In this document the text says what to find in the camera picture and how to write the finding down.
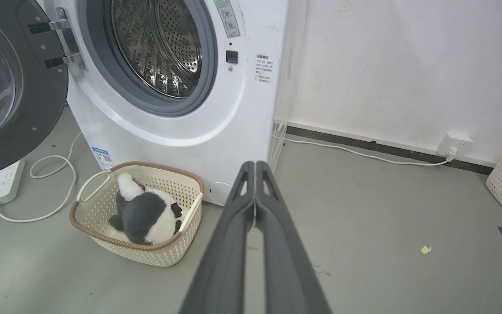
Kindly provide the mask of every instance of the baseboard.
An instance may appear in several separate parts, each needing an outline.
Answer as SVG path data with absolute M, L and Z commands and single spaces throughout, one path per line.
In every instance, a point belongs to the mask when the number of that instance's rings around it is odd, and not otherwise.
M 288 123 L 287 134 L 297 135 L 299 137 L 308 137 L 310 139 L 327 141 L 330 143 L 339 143 L 353 147 L 360 147 L 367 150 L 379 151 L 381 153 L 396 155 L 425 161 L 426 163 L 440 163 L 445 158 L 436 155 L 435 150 L 415 147 L 403 143 L 393 143 L 389 141 L 362 137 L 339 131 L 326 130 L 319 127 L 301 125 L 299 123 Z M 495 166 L 487 161 L 470 162 L 470 159 L 453 160 L 445 164 L 448 167 L 472 171 L 489 175 Z

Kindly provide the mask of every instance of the power cord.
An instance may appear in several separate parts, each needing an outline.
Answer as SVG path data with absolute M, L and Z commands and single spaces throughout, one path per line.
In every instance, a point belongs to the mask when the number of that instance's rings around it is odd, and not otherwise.
M 71 167 L 71 170 L 73 171 L 73 181 L 71 183 L 71 187 L 69 188 L 69 192 L 67 193 L 67 196 L 65 197 L 64 201 L 61 203 L 61 205 L 59 205 L 58 208 L 56 208 L 54 211 L 52 211 L 51 213 L 47 214 L 47 215 L 44 215 L 42 217 L 38 217 L 38 218 L 33 218 L 33 219 L 11 219 L 9 217 L 6 217 L 4 216 L 4 214 L 2 214 L 0 212 L 0 217 L 7 220 L 7 221 L 10 221 L 10 222 L 34 222 L 34 221 L 40 221 L 42 219 L 46 219 L 50 216 L 52 216 L 53 214 L 55 214 L 56 212 L 60 211 L 67 203 L 69 197 L 71 197 L 71 193 L 75 187 L 75 183 L 76 183 L 76 171 L 75 171 L 75 167 L 73 167 L 71 161 L 69 161 L 69 159 L 71 158 L 71 154 L 73 152 L 73 147 L 75 146 L 75 142 L 77 141 L 77 139 L 82 135 L 82 132 L 81 133 L 78 133 L 78 135 L 75 137 L 75 140 L 73 141 L 73 143 L 71 144 L 71 148 L 69 149 L 69 155 L 67 155 L 67 158 L 63 157 L 63 156 L 60 156 L 60 155 L 51 155 L 51 156 L 48 156 L 48 157 L 44 157 L 38 161 L 36 161 L 36 163 L 34 163 L 34 165 L 32 165 L 32 167 L 30 167 L 30 177 L 32 177 L 33 179 L 43 179 L 45 177 L 49 177 L 50 175 L 60 171 L 61 169 L 63 169 L 64 167 L 66 166 L 69 166 Z M 61 165 L 61 167 L 59 167 L 58 169 L 55 169 L 54 171 L 48 173 L 48 174 L 44 174 L 44 175 L 34 175 L 33 173 L 33 170 L 34 170 L 34 167 L 36 167 L 36 165 L 38 165 L 40 162 L 46 160 L 46 159 L 49 159 L 49 158 L 61 158 L 63 159 L 65 162 L 63 163 L 63 165 Z
M 285 139 L 285 141 L 292 142 L 292 143 L 311 144 L 311 145 L 317 145 L 317 146 L 321 146 L 321 147 L 342 149 L 342 150 L 349 151 L 350 153 L 353 153 L 356 155 L 360 155 L 360 156 L 368 157 L 368 158 L 373 158 L 373 159 L 377 159 L 377 160 L 381 160 L 381 161 L 386 161 L 387 163 L 391 163 L 391 164 L 395 164 L 395 165 L 440 166 L 440 165 L 444 165 L 446 163 L 450 163 L 451 161 L 453 161 L 453 159 L 456 158 L 456 151 L 457 151 L 456 148 L 451 147 L 447 152 L 447 159 L 445 161 L 441 161 L 440 163 L 436 163 L 436 164 L 423 164 L 423 163 L 411 163 L 408 161 L 404 161 L 404 162 L 392 161 L 392 160 L 384 159 L 384 158 L 377 157 L 377 156 L 371 156 L 371 155 L 358 153 L 357 151 L 353 151 L 351 149 L 347 149 L 346 147 L 339 147 L 336 145 L 327 145 L 327 144 L 321 144 L 321 143 L 315 143 L 315 142 L 296 141 L 296 140 L 289 140 L 289 139 Z

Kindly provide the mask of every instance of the floor debris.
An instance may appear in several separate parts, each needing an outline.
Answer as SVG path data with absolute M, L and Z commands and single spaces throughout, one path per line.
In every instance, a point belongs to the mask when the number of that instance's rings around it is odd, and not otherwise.
M 427 254 L 427 253 L 429 253 L 429 252 L 431 252 L 431 246 L 429 246 L 429 248 L 428 248 L 428 247 L 426 247 L 426 246 L 424 245 L 424 246 L 422 247 L 422 253 Z

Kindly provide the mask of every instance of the brown basket rim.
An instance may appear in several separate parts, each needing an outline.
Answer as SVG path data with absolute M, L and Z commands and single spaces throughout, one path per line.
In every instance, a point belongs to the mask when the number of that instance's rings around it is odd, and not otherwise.
M 112 167 L 112 169 L 110 169 L 111 172 L 114 172 L 114 171 L 117 171 L 118 169 L 121 169 L 122 167 L 127 167 L 127 166 L 144 166 L 144 167 L 153 167 L 155 169 L 161 169 L 161 170 L 166 170 L 166 171 L 170 171 L 170 172 L 174 172 L 174 173 L 179 173 L 181 175 L 185 175 L 186 177 L 190 177 L 191 179 L 194 179 L 195 181 L 197 181 L 199 183 L 199 188 L 200 188 L 200 192 L 201 193 L 204 193 L 204 185 L 203 185 L 203 181 L 201 180 L 200 177 L 197 177 L 196 175 L 194 175 L 193 173 L 190 173 L 190 172 L 187 172 L 187 171 L 183 171 L 183 170 L 180 170 L 180 169 L 177 169 L 177 168 L 174 168 L 174 167 L 168 167 L 168 166 L 165 166 L 165 165 L 159 165 L 159 164 L 152 164 L 152 163 L 145 163 L 145 162 L 142 162 L 142 161 L 130 161 L 128 163 L 122 163 L 122 164 L 119 164 L 115 167 Z M 156 251 L 156 250 L 159 250 L 159 249 L 163 249 L 163 248 L 167 248 L 168 246 L 170 246 L 171 244 L 173 244 L 177 239 L 179 239 L 181 237 L 181 231 L 177 231 L 175 235 L 173 235 L 172 237 L 170 237 L 168 240 L 160 243 L 160 244 L 156 244 L 156 245 L 142 245 L 142 244 L 134 244 L 134 243 L 130 243 L 130 242 L 125 242 L 125 241 L 121 241 L 121 240 L 118 240 L 118 239 L 114 239 L 113 237 L 109 237 L 109 236 L 105 236 L 103 234 L 100 234 L 99 232 L 96 232 L 94 230 L 91 230 L 91 229 L 88 229 L 87 227 L 81 225 L 77 220 L 76 220 L 76 217 L 75 217 L 75 213 L 76 213 L 76 210 L 78 208 L 78 205 L 80 205 L 80 203 L 78 201 L 75 201 L 73 203 L 73 205 L 71 206 L 71 210 L 69 211 L 69 221 L 71 222 L 71 224 L 77 228 L 78 230 L 88 234 L 89 236 L 91 237 L 95 237 L 96 239 L 98 240 L 102 240 L 104 242 L 107 242 L 107 243 L 110 243 L 110 244 L 113 244 L 113 245 L 117 245 L 117 246 L 121 246 L 123 248 L 128 248 L 128 249 L 133 249 L 133 250 L 139 250 L 139 251 Z

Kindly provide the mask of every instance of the white wall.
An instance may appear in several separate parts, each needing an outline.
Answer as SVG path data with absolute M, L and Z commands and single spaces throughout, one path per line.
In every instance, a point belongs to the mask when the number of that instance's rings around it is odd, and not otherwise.
M 291 124 L 467 161 L 502 153 L 502 0 L 311 0 Z

